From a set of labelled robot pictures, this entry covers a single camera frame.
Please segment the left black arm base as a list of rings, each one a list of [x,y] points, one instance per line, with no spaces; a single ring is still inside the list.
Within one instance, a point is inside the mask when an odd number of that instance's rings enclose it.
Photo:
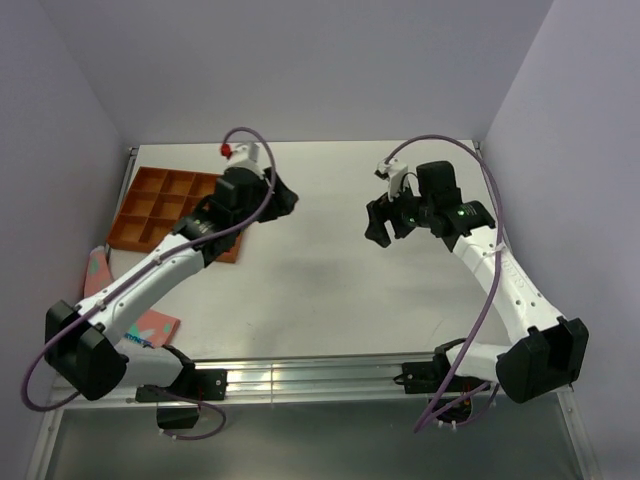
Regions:
[[[226,395],[227,377],[226,369],[193,369],[181,373],[169,387],[139,387],[135,400],[140,403],[222,401]]]

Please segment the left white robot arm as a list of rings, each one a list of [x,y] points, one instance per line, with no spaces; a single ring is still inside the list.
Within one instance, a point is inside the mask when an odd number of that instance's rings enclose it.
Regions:
[[[174,287],[228,252],[251,223],[289,215],[298,200],[270,168],[260,174],[228,168],[213,193],[105,292],[48,310],[46,362],[90,401],[126,383],[159,387],[172,399],[187,397],[195,386],[193,360],[172,346],[136,345],[125,353],[119,342]]]

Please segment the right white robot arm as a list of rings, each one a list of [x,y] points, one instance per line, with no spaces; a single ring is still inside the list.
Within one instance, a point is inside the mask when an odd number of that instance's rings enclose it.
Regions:
[[[383,248],[392,239],[426,228],[442,240],[473,274],[506,329],[509,344],[497,346],[458,339],[436,348],[419,379],[446,390],[483,382],[499,384],[518,404],[575,382],[589,332],[578,318],[568,320],[526,275],[498,237],[496,221],[479,201],[465,201],[448,161],[421,164],[412,191],[407,166],[382,161],[375,174],[388,190],[366,206],[367,239]]]

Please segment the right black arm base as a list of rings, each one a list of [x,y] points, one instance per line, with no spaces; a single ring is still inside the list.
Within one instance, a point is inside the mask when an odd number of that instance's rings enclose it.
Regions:
[[[393,378],[393,382],[408,395],[435,394],[447,372],[447,368],[440,371],[433,361],[405,362],[401,364],[401,372]],[[445,392],[467,393],[483,384],[483,380],[475,377],[454,376]]]

